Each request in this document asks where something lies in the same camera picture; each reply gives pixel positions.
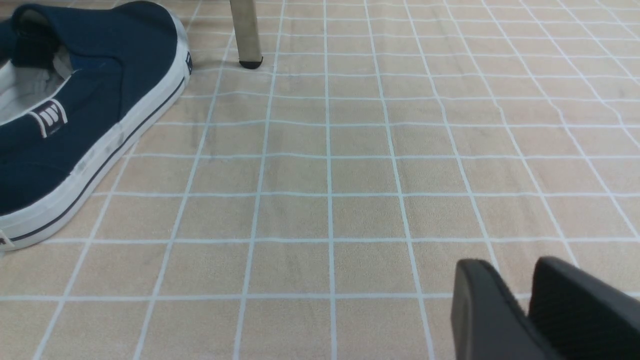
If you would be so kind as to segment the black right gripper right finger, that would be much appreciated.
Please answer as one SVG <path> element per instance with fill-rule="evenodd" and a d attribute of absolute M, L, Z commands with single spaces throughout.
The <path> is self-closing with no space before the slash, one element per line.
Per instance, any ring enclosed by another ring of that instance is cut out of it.
<path fill-rule="evenodd" d="M 528 319 L 564 360 L 637 360 L 635 298 L 557 257 L 537 260 Z"/>

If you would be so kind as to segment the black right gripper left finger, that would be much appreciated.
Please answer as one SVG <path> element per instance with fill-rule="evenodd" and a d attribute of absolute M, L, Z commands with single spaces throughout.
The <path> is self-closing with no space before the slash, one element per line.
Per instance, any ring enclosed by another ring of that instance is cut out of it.
<path fill-rule="evenodd" d="M 562 359 L 486 260 L 455 265 L 450 321 L 457 360 Z"/>

